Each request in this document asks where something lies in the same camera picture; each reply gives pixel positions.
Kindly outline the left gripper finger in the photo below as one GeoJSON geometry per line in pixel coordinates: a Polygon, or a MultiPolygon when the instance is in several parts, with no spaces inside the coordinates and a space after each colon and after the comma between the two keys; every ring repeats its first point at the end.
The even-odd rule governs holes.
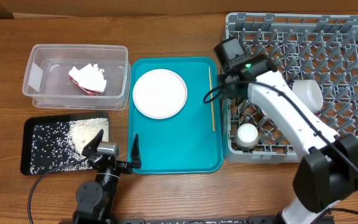
{"type": "Polygon", "coordinates": [[[130,157],[131,157],[132,168],[140,169],[142,167],[142,161],[141,161],[141,156],[140,156],[139,135],[138,134],[135,134],[130,157]]]}
{"type": "Polygon", "coordinates": [[[103,140],[104,131],[101,129],[97,135],[83,148],[81,155],[88,157],[97,151],[99,143],[103,140]]]}

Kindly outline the red snack wrapper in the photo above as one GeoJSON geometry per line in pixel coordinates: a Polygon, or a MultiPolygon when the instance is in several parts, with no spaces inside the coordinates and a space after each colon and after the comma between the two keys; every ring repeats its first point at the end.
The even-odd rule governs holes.
{"type": "Polygon", "coordinates": [[[70,78],[70,81],[76,85],[78,88],[80,88],[81,90],[83,90],[87,95],[90,95],[90,96],[99,96],[99,95],[102,95],[103,92],[97,92],[97,91],[92,91],[92,90],[88,90],[86,88],[83,88],[83,87],[80,87],[78,82],[75,81],[74,79],[70,78]]]}

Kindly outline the white rice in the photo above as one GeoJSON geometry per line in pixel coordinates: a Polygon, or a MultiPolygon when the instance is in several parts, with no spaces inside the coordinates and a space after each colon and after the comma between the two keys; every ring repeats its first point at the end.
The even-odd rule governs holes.
{"type": "Polygon", "coordinates": [[[64,166],[62,172],[87,170],[90,165],[80,161],[83,148],[103,130],[103,141],[109,139],[109,120],[91,118],[76,121],[57,121],[36,124],[31,134],[29,173],[43,174],[50,169],[64,166]]]}

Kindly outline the white round plate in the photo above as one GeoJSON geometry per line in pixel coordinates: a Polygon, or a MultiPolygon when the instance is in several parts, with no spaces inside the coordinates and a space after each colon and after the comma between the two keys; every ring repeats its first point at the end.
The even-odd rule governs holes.
{"type": "Polygon", "coordinates": [[[182,77],[161,68],[141,75],[132,89],[136,109],[152,119],[175,116],[184,107],[187,96],[187,86],[182,77]]]}

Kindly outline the grey bowl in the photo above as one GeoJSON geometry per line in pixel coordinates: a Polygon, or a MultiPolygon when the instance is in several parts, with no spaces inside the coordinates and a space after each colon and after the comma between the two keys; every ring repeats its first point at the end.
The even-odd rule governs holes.
{"type": "Polygon", "coordinates": [[[295,80],[292,92],[312,112],[317,113],[323,107],[323,94],[314,80],[295,80]]]}

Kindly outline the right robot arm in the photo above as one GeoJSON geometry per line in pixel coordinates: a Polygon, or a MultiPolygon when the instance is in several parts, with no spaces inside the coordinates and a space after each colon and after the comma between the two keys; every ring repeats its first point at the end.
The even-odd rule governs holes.
{"type": "Polygon", "coordinates": [[[249,58],[235,37],[214,48],[223,69],[214,88],[227,98],[247,98],[264,110],[294,148],[300,165],[295,199],[275,223],[318,223],[340,200],[358,191],[358,139],[341,136],[292,92],[264,54],[249,58]]]}

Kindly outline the white napkin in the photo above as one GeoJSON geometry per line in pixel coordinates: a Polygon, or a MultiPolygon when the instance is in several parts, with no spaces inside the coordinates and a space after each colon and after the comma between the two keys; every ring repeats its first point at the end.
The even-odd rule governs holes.
{"type": "Polygon", "coordinates": [[[73,67],[69,72],[70,78],[77,83],[80,88],[88,91],[103,93],[107,80],[104,79],[104,69],[99,68],[98,64],[87,64],[81,69],[73,67]]]}

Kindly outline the wooden chopstick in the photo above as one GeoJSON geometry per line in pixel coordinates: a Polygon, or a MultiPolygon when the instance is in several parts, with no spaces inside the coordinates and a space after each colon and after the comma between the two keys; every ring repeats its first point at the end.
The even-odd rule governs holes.
{"type": "MultiPolygon", "coordinates": [[[[211,67],[208,67],[208,73],[209,73],[209,89],[213,89],[212,85],[212,75],[211,75],[211,67]]],[[[212,100],[213,94],[210,93],[210,100],[212,100]]],[[[216,126],[215,126],[215,119],[214,119],[214,102],[213,100],[210,102],[211,105],[211,120],[212,120],[212,129],[215,132],[216,126]]]]}

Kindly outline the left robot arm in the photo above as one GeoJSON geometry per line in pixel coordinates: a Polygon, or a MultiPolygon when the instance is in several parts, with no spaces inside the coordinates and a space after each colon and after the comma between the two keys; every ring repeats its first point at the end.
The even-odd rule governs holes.
{"type": "Polygon", "coordinates": [[[73,214],[73,223],[121,223],[111,214],[120,175],[131,174],[134,169],[142,166],[137,134],[129,162],[117,159],[118,145],[103,141],[103,134],[104,131],[100,130],[83,148],[82,155],[97,173],[93,181],[81,184],[76,191],[77,208],[73,214]]]}

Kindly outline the white paper cup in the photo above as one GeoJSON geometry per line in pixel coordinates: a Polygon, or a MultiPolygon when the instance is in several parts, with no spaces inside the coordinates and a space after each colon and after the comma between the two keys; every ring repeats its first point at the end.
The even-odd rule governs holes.
{"type": "Polygon", "coordinates": [[[252,149],[259,141],[259,132],[253,124],[242,124],[234,136],[234,142],[242,149],[252,149]]]}

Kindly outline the white pink bowl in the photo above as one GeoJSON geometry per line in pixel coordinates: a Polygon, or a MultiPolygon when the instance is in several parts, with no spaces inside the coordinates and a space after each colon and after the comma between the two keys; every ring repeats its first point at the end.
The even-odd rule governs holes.
{"type": "Polygon", "coordinates": [[[261,108],[261,112],[267,119],[270,119],[270,116],[262,108],[261,108]]]}

